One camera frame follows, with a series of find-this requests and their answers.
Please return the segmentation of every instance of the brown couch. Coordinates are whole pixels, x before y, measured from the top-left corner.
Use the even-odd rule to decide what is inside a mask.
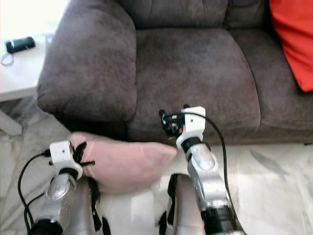
[[[313,142],[313,93],[295,82],[268,0],[72,0],[39,81],[44,111],[71,130],[166,142],[158,110],[185,103],[227,143]]]

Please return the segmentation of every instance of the marble floor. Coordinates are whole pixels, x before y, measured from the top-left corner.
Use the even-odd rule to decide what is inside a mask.
[[[0,234],[26,234],[17,179],[25,162],[64,140],[69,131],[43,113],[34,98],[1,103],[0,108],[23,125],[23,135],[0,133]],[[220,146],[213,152],[222,168]],[[251,235],[313,235],[313,145],[273,144],[227,146],[228,180],[245,231]],[[48,187],[53,170],[48,159],[32,163],[24,175],[22,190],[29,200]],[[170,175],[186,173],[179,152],[159,182],[129,194],[101,195],[101,210],[112,235],[157,235],[156,223],[167,206]],[[35,215],[40,200],[31,207]]]

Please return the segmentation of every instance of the seat cushion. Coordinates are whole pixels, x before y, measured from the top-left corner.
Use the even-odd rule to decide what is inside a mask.
[[[238,29],[231,33],[254,75],[262,124],[313,130],[313,93],[304,93],[297,86],[281,46],[261,30]]]
[[[224,29],[137,31],[136,86],[131,140],[164,141],[158,111],[179,112],[185,103],[205,107],[225,135],[249,135],[260,125],[253,76]]]
[[[118,0],[136,28],[206,26],[222,27],[227,1]]]

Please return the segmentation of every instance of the orange cushion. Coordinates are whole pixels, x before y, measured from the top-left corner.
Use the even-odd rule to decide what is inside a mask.
[[[270,0],[270,10],[297,83],[313,91],[313,0]]]

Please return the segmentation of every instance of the black phone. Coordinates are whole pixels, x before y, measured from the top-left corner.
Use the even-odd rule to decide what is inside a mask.
[[[6,51],[10,54],[27,50],[35,47],[35,41],[32,37],[10,40],[5,43]]]

